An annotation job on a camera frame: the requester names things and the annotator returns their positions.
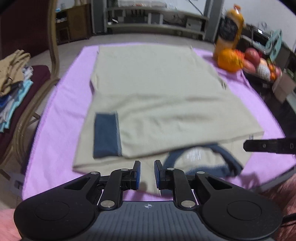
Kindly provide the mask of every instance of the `box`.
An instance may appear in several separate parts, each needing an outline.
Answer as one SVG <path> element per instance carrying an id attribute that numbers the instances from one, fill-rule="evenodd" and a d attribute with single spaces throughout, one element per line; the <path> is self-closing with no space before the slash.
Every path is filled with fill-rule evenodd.
<path id="1" fill-rule="evenodd" d="M 291 77 L 283 73 L 282 78 L 276 80 L 272 86 L 272 91 L 279 102 L 283 103 L 287 96 L 295 89 L 296 82 Z"/>

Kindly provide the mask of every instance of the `orange bottle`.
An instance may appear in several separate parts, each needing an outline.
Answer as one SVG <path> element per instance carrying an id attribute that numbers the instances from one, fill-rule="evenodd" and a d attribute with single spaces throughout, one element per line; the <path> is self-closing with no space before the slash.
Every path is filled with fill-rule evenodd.
<path id="1" fill-rule="evenodd" d="M 234 5 L 233 9 L 227 11 L 223 20 L 216 43 L 213 58 L 218 59 L 219 53 L 226 48 L 234 49 L 239 41 L 244 26 L 244 18 L 240 12 L 241 7 Z"/>

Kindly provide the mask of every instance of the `handheld controller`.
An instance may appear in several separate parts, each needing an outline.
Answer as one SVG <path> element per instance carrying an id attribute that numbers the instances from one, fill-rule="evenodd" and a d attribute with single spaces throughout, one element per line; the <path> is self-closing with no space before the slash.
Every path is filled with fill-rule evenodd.
<path id="1" fill-rule="evenodd" d="M 272 201 L 204 172 L 154 166 L 157 188 L 172 190 L 173 201 L 122 201 L 124 190 L 139 188 L 135 161 L 133 169 L 91 172 L 25 200 L 15 225 L 24 241 L 273 240 L 282 215 Z"/>

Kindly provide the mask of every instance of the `orange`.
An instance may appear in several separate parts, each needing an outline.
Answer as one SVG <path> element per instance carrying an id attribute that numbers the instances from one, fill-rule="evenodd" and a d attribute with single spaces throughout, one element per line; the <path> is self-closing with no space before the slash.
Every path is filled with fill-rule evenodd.
<path id="1" fill-rule="evenodd" d="M 218 56 L 218 66 L 228 72 L 236 72 L 243 67 L 243 61 L 232 49 L 224 49 Z"/>
<path id="2" fill-rule="evenodd" d="M 269 65 L 268 65 L 268 68 L 269 68 L 270 72 L 275 72 L 275 71 L 276 71 L 275 66 L 272 65 L 272 64 L 269 64 Z"/>
<path id="3" fill-rule="evenodd" d="M 242 51 L 238 50 L 238 49 L 235 49 L 234 52 L 244 62 L 244 53 Z"/>
<path id="4" fill-rule="evenodd" d="M 276 74 L 275 72 L 270 73 L 270 80 L 275 81 L 276 80 Z"/>

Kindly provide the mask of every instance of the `beige towel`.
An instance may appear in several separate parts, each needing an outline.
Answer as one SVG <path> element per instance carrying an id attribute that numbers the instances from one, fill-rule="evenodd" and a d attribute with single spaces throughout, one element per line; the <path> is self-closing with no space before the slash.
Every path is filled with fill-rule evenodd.
<path id="1" fill-rule="evenodd" d="M 30 60 L 30 54 L 17 50 L 13 54 L 0 60 L 0 96 L 10 92 L 10 85 L 23 81 L 22 69 Z"/>
<path id="2" fill-rule="evenodd" d="M 92 83 L 96 91 L 83 125 L 73 169 L 109 175 L 141 161 L 140 189 L 159 194 L 153 164 L 168 151 L 218 142 L 244 166 L 243 142 L 263 131 L 215 69 L 188 47 L 100 47 Z M 118 114 L 122 157 L 93 158 L 96 113 Z M 214 153 L 206 154 L 212 160 Z M 182 157 L 176 167 L 186 170 Z"/>

